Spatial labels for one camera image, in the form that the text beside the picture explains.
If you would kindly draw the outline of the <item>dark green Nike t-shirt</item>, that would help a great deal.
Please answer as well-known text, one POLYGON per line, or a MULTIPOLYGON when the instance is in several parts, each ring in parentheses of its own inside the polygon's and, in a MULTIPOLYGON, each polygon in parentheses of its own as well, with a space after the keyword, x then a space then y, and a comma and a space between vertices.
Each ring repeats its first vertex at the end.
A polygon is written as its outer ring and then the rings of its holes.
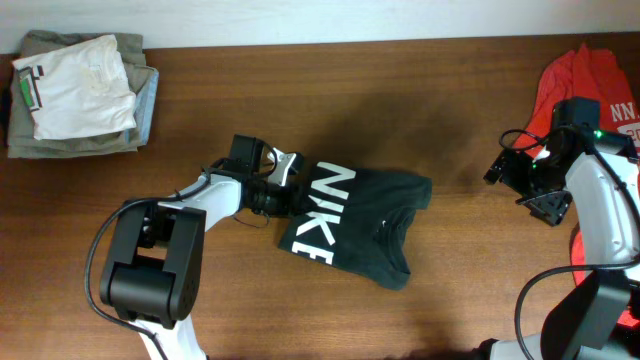
POLYGON ((304 193, 311 208, 291 219, 278 248, 399 291, 411 276, 406 235, 431 195, 425 176, 318 162, 304 193))

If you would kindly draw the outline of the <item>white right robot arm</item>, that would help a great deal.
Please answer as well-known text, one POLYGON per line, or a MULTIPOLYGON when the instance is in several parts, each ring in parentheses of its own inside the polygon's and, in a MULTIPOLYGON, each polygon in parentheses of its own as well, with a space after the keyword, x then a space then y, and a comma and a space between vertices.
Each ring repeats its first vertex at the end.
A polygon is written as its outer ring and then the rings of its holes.
POLYGON ((545 136, 531 146, 502 147, 484 179, 520 194, 518 204, 550 226, 577 208, 585 261, 545 270, 520 291, 514 310, 515 338, 489 339, 489 360, 636 359, 638 327, 624 327, 625 312, 639 314, 639 157, 632 138, 608 131, 597 101, 573 97, 558 102, 545 136), (524 300, 539 281, 581 272, 585 278, 547 315, 540 333, 524 336, 524 300))

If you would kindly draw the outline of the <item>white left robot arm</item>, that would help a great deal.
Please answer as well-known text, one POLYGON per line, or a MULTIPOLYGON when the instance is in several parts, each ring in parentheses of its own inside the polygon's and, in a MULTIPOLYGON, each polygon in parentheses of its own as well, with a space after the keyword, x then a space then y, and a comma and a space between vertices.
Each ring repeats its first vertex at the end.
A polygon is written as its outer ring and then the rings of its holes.
POLYGON ((167 197, 125 201, 90 246, 84 291, 103 319, 140 335, 152 359, 204 359, 191 317, 199 291, 205 234, 248 209, 268 220, 299 210, 289 183, 303 167, 298 152, 233 138, 228 156, 167 197))

